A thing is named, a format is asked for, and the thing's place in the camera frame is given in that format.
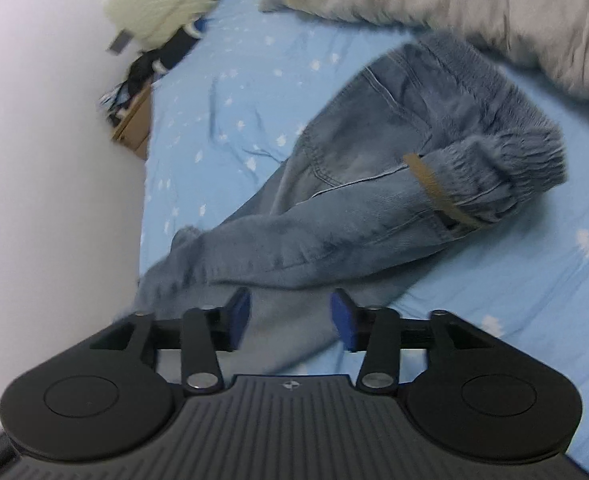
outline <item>white wall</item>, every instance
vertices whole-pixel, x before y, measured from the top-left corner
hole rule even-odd
[[[0,0],[0,395],[136,289],[143,163],[96,109],[134,48],[104,0]]]

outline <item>cardboard box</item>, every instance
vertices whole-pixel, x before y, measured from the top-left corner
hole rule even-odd
[[[126,116],[114,129],[112,140],[132,150],[139,158],[148,157],[148,136],[152,118],[152,87],[146,83],[143,90],[132,100]]]

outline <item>logo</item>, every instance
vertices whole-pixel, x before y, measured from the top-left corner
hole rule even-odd
[[[293,390],[296,390],[299,386],[301,386],[301,383],[297,382],[293,379],[290,379],[289,381],[286,381],[285,383],[283,383],[282,386],[286,390],[290,390],[292,392]]]

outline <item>ribbed black surface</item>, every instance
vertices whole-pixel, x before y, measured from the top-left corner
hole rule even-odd
[[[239,377],[186,403],[136,452],[84,465],[23,458],[3,480],[586,480],[558,456],[521,466],[468,462],[438,449],[393,399],[347,377]]]

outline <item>bedsheet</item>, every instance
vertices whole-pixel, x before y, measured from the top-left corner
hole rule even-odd
[[[141,272],[183,225],[212,228],[233,213],[354,73],[412,38],[402,28],[264,15],[258,1],[222,0],[206,38],[154,85]],[[589,104],[538,72],[502,66],[562,125],[569,182],[447,251],[393,307],[408,317],[452,310],[570,377],[583,397],[570,455],[589,470]],[[362,358],[336,344],[286,371],[355,378]],[[403,352],[403,380],[423,370],[423,358]]]

